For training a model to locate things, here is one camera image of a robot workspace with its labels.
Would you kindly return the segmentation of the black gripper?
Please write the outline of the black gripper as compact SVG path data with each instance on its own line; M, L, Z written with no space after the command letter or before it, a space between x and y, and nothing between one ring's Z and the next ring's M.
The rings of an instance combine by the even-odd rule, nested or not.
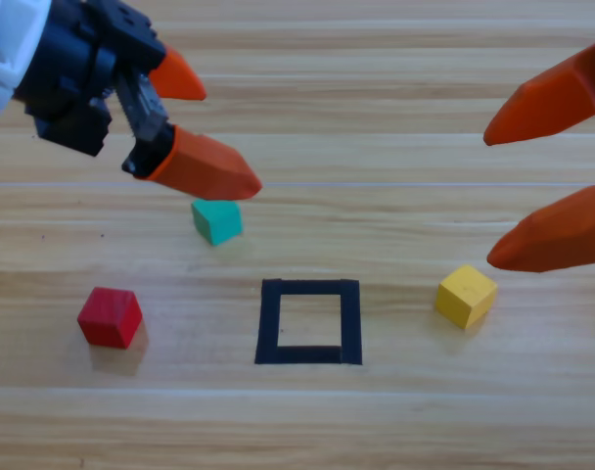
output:
M118 95L136 144L161 152L170 125L159 96L206 98L200 78L177 50L159 41L140 11L122 1L53 2L15 93L38 136L97 156L112 121L106 105L111 93Z

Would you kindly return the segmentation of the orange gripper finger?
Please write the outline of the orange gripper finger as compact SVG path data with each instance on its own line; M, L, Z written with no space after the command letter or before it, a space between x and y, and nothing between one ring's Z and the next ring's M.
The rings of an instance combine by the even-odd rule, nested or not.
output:
M483 134L488 146L561 133L595 116L595 43L521 84Z
M595 185L526 216L486 260L496 268L520 272L595 264Z
M139 180L205 200L247 200L262 189L234 148L172 124L151 142L138 139L122 169Z

